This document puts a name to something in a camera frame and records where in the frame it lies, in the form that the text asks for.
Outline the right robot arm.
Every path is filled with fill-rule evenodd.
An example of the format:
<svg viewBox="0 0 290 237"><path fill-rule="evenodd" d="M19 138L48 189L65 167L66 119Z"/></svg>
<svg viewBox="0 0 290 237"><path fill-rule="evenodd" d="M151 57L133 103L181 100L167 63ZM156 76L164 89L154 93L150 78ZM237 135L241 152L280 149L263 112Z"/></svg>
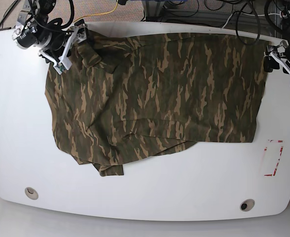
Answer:
<svg viewBox="0 0 290 237"><path fill-rule="evenodd" d="M88 29L83 19L71 26L74 20L74 4L69 1L71 15L66 24L62 18L49 20L55 0L26 0L12 34L12 39L21 49L39 48L38 55L52 63L61 74L72 66L71 48L88 39Z"/></svg>

